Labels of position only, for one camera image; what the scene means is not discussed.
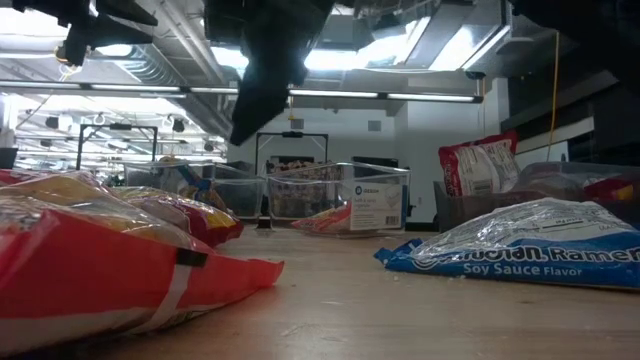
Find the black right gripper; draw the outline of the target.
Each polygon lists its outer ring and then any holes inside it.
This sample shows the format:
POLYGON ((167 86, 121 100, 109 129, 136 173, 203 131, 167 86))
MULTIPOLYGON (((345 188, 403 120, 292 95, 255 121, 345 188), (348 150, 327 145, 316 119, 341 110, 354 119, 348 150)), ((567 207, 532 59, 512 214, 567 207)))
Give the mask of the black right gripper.
POLYGON ((204 31, 214 46, 240 48, 246 67, 229 142, 244 144, 284 111, 290 83, 302 86, 309 52, 336 0, 203 0, 204 31), (263 62, 269 58, 287 61, 263 62))

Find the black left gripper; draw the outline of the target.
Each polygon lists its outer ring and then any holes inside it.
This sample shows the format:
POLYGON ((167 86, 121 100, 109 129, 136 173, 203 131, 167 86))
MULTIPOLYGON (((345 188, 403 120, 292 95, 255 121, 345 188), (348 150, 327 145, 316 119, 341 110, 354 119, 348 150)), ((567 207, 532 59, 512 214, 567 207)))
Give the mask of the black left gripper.
MULTIPOLYGON (((95 0, 96 10, 117 18, 148 26, 158 20, 135 0, 95 0)), ((66 39, 60 45, 60 62, 82 66, 87 53, 96 46, 150 44, 153 37, 120 23, 101 26, 98 16, 83 15, 70 22, 66 39)))

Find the blue Maruchan noodle pack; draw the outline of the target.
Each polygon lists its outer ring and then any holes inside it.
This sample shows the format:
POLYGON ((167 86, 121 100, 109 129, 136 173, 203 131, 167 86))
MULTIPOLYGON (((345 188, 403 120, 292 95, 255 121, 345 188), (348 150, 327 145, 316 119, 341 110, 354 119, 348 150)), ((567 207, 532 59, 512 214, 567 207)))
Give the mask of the blue Maruchan noodle pack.
POLYGON ((209 204, 224 212, 229 212, 226 203, 216 192, 215 185, 212 180, 198 175, 188 163, 170 162, 170 165, 187 183, 186 188, 179 191, 181 196, 209 204))
POLYGON ((640 290, 640 230, 591 201, 498 208, 374 256, 392 271, 640 290))

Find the orange Maruchan noodle pack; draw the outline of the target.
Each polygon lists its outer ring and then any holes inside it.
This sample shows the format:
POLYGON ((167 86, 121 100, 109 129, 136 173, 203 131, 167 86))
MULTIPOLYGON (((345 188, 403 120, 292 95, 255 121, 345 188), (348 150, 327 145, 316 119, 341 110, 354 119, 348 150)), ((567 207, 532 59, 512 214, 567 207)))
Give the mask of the orange Maruchan noodle pack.
POLYGON ((337 234, 350 231, 351 204, 320 212, 311 217, 296 220, 291 225, 297 229, 318 234, 337 234))
POLYGON ((0 356, 171 327, 273 286, 84 172, 0 187, 0 356))
POLYGON ((52 172, 26 169, 0 169, 0 187, 10 186, 47 176, 52 172))

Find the red Maruchan noodle pack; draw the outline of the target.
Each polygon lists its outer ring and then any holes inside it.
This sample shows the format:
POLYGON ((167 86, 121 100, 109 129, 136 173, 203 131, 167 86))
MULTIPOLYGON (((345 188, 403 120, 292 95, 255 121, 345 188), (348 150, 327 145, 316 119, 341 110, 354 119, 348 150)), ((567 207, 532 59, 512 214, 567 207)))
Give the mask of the red Maruchan noodle pack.
POLYGON ((605 202, 631 202, 640 198, 640 177, 609 177, 584 187, 585 194, 605 202))
POLYGON ((446 192, 451 197, 508 192, 517 182, 515 131, 438 150, 446 192))
POLYGON ((121 200, 169 222, 216 247, 239 238, 244 225, 231 214, 196 200, 152 187, 114 187, 121 200))

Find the long linear ceiling light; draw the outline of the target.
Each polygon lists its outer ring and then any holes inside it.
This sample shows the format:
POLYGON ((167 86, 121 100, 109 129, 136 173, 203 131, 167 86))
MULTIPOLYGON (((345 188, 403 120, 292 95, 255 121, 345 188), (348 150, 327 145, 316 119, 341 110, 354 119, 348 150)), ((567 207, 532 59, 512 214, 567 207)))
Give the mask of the long linear ceiling light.
MULTIPOLYGON (((133 84, 94 84, 86 82, 44 82, 0 80, 1 89, 33 91, 86 91, 149 94, 152 97, 179 97, 186 94, 238 95, 237 88, 230 87, 192 87, 165 85, 133 84)), ((365 100, 392 100, 443 103, 482 103, 483 96, 440 93, 389 93, 366 91, 313 90, 294 88, 288 91, 293 97, 353 98, 365 100)))

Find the plain clear plastic bin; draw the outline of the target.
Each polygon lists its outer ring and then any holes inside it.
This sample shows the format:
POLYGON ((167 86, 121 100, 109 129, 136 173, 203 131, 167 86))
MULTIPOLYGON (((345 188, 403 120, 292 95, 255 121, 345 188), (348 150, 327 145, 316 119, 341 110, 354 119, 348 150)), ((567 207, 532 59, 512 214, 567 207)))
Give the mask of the plain clear plastic bin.
POLYGON ((214 162, 192 162, 173 157, 146 163, 125 163, 127 186, 146 186, 179 194, 187 183, 170 162, 188 163, 198 175, 214 182, 215 190, 233 215, 242 220, 254 220, 261 215, 264 179, 214 162))

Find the clear bin with white label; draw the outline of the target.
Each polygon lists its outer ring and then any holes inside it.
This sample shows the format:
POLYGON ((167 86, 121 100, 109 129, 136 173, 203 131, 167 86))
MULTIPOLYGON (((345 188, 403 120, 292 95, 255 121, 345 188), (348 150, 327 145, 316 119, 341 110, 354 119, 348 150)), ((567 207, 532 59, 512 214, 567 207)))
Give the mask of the clear bin with white label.
POLYGON ((411 172, 359 162, 315 164, 266 178, 271 220, 296 220, 351 204, 350 231, 315 235, 370 236, 404 229, 411 172))

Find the smoked grey plastic bin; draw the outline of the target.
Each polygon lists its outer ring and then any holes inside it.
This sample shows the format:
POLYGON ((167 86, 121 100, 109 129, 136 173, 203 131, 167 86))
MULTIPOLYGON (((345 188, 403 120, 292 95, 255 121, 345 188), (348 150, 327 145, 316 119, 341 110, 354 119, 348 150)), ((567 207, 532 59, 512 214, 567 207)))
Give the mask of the smoked grey plastic bin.
POLYGON ((544 197, 568 201, 594 201, 615 216, 640 229, 640 198, 631 202, 605 202, 589 198, 584 187, 609 177, 640 177, 640 167, 577 163, 539 162, 525 167, 506 193, 451 197, 442 182, 434 184, 436 222, 444 232, 468 220, 507 207, 544 197))

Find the silver ribbed ventilation duct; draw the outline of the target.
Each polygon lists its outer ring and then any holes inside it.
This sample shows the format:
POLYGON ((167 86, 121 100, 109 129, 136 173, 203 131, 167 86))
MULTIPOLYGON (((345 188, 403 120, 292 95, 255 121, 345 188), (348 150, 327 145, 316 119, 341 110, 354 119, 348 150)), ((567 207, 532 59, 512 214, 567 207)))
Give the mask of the silver ribbed ventilation duct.
MULTIPOLYGON (((178 86, 186 88, 186 80, 154 45, 134 45, 118 66, 142 85, 178 86)), ((170 101, 183 108, 205 132, 226 138, 231 130, 226 116, 216 109, 217 100, 204 95, 186 93, 170 101)))

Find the black aluminium table frame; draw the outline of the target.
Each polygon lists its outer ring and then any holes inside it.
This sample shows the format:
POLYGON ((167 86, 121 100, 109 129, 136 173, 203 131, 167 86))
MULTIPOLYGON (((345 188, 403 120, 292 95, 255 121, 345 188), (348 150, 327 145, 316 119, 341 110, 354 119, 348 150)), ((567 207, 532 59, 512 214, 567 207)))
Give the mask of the black aluminium table frame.
MULTIPOLYGON (((259 229, 291 228, 291 221, 271 220, 269 217, 260 217, 257 220, 247 220, 248 224, 254 224, 259 229)), ((409 232, 439 232, 437 222, 407 222, 405 230, 409 232)))

